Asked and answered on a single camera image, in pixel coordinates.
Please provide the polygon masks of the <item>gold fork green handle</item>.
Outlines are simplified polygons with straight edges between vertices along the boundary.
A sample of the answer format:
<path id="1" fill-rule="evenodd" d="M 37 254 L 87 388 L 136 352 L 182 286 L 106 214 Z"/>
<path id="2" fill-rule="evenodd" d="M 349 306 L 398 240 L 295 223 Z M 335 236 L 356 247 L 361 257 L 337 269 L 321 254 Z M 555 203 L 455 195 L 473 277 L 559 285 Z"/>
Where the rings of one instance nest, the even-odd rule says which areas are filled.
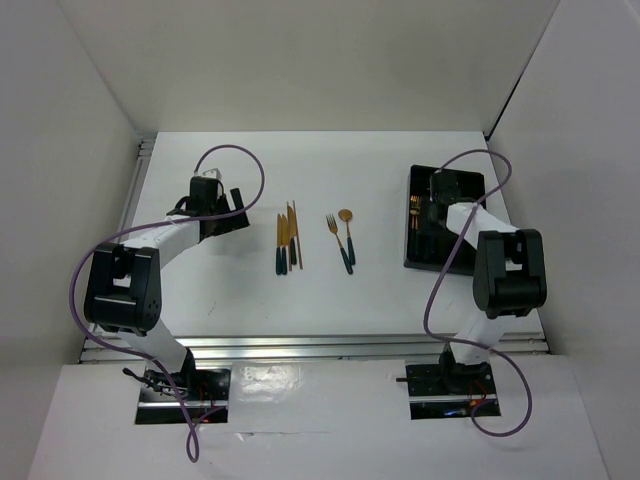
<path id="1" fill-rule="evenodd" d="M 411 225 L 412 225 L 412 230 L 414 232 L 418 232 L 419 230 L 420 209 L 421 209 L 421 198 L 419 196 L 412 196 L 410 214 L 412 216 Z"/>
<path id="2" fill-rule="evenodd" d="M 419 215 L 419 199 L 416 196 L 410 197 L 410 230 L 414 232 L 416 230 L 416 219 Z"/>
<path id="3" fill-rule="evenodd" d="M 338 243 L 339 251 L 340 251 L 340 254 L 341 254 L 345 269 L 346 269 L 346 271 L 347 271 L 347 273 L 349 275 L 352 275 L 353 274 L 353 267 L 352 267 L 352 264 L 351 264 L 351 261 L 350 261 L 348 255 L 347 255 L 347 252 L 346 252 L 346 250 L 345 250 L 345 248 L 343 246 L 343 243 L 342 243 L 341 239 L 339 238 L 338 226 L 337 226 L 337 223 L 336 223 L 334 215 L 333 214 L 328 214 L 326 216 L 326 221 L 327 221 L 327 226 L 328 226 L 329 231 L 334 235 L 334 237 L 336 238 L 336 241 Z"/>

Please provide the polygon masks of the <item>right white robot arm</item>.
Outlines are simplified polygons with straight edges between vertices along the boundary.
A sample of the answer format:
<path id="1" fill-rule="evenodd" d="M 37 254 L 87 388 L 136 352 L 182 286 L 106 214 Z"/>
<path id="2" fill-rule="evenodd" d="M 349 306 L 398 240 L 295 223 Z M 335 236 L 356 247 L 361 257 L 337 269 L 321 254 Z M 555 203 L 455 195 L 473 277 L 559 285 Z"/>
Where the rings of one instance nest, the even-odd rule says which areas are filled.
<path id="1" fill-rule="evenodd" d="M 489 370 L 490 347 L 510 321 L 526 317 L 547 298 L 541 234 L 518 229 L 487 212 L 480 200 L 462 197 L 456 174 L 440 170 L 430 179 L 432 217 L 475 249 L 472 296 L 477 312 L 445 343 L 436 369 L 444 390 L 473 391 Z"/>

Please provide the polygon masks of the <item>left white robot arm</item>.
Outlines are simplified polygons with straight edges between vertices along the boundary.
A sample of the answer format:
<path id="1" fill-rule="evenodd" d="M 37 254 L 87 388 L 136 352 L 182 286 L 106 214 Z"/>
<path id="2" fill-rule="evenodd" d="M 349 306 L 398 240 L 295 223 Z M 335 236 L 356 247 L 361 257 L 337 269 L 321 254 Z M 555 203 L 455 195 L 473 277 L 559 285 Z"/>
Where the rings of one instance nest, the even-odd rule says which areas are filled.
<path id="1" fill-rule="evenodd" d="M 161 320 L 161 270 L 209 237 L 248 227 L 243 208 L 239 189 L 225 191 L 216 177 L 194 176 L 166 225 L 122 243 L 104 242 L 92 255 L 85 318 L 141 353 L 151 371 L 142 381 L 176 399 L 197 394 L 208 379 Z"/>

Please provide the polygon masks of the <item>black cutlery tray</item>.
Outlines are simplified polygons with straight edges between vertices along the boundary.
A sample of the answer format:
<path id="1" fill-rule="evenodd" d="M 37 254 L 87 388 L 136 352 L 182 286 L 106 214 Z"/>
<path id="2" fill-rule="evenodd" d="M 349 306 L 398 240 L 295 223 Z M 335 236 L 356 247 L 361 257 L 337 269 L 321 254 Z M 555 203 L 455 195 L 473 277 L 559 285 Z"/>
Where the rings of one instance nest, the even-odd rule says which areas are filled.
<path id="1" fill-rule="evenodd" d="M 429 179 L 436 172 L 436 167 L 412 165 L 408 177 L 407 189 L 407 227 L 405 235 L 404 267 L 418 270 L 439 272 L 445 264 L 457 235 L 445 226 L 429 219 Z M 485 178 L 478 172 L 453 170 L 457 174 L 462 200 L 477 200 L 485 194 Z M 421 198 L 419 230 L 410 230 L 410 197 Z M 476 250 L 464 242 L 460 246 L 449 269 L 449 273 L 472 276 L 475 265 Z"/>

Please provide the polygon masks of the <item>aluminium frame rail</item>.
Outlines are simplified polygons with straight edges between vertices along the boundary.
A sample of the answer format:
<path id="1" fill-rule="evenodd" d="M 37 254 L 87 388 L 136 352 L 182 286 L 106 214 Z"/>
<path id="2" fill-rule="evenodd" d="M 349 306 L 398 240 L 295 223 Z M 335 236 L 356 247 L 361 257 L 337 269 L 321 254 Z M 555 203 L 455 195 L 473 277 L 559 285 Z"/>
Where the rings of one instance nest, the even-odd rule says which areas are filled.
<path id="1" fill-rule="evenodd" d="M 133 223 L 159 220 L 195 169 L 240 189 L 250 225 L 205 240 L 162 272 L 162 318 L 201 366 L 234 360 L 416 356 L 427 330 L 454 334 L 474 313 L 469 278 L 404 267 L 412 165 L 450 162 L 497 185 L 481 133 L 162 132 L 137 184 Z M 276 274 L 277 215 L 294 209 L 297 264 Z M 333 214 L 349 275 L 326 221 Z"/>

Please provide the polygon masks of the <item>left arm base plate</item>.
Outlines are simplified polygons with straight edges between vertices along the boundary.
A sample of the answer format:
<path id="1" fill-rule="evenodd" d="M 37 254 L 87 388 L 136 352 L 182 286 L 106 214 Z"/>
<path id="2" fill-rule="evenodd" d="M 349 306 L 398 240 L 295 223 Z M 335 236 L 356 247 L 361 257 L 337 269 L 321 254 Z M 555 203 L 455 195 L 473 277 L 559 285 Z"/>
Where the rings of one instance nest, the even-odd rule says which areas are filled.
<path id="1" fill-rule="evenodd" d="M 167 379 L 159 372 L 145 370 L 142 375 L 125 368 L 123 373 L 141 384 L 135 424 L 185 424 L 178 396 Z M 195 423 L 222 424 L 228 422 L 230 369 L 201 370 L 193 387 L 174 379 L 189 417 Z"/>

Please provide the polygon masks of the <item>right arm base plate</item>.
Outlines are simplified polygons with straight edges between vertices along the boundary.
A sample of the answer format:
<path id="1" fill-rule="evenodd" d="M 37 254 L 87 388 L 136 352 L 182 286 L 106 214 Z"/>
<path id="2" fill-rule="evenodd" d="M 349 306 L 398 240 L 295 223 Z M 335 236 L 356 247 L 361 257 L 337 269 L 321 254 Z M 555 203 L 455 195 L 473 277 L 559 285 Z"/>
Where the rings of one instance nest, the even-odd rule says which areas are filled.
<path id="1" fill-rule="evenodd" d="M 409 364 L 396 382 L 407 388 L 412 420 L 468 418 L 474 408 L 478 408 L 477 417 L 501 415 L 487 363 L 478 372 L 457 379 L 445 379 L 436 364 Z"/>

